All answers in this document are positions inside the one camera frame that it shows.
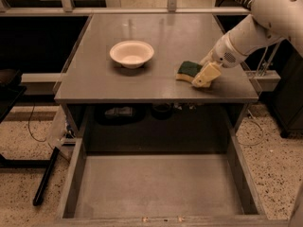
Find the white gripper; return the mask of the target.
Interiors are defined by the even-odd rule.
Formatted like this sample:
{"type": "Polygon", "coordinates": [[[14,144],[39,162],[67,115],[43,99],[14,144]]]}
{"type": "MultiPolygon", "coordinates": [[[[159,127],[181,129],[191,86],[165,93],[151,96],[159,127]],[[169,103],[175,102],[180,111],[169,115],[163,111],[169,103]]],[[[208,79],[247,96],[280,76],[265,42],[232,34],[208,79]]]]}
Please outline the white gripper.
{"type": "Polygon", "coordinates": [[[245,61],[242,55],[231,43],[228,35],[223,35],[203,57],[199,64],[201,71],[195,76],[192,85],[196,88],[209,87],[211,82],[221,75],[221,64],[225,68],[232,68],[245,61]]]}

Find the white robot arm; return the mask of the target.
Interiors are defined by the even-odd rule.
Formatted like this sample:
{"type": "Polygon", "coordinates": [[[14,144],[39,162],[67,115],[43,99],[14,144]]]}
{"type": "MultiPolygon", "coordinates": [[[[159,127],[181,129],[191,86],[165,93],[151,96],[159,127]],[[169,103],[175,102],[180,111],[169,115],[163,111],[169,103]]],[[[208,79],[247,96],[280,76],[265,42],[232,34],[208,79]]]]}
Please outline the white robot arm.
{"type": "Polygon", "coordinates": [[[206,87],[262,47],[287,40],[303,56],[303,0],[236,0],[250,10],[241,22],[226,32],[200,61],[202,69],[192,85],[206,87]]]}

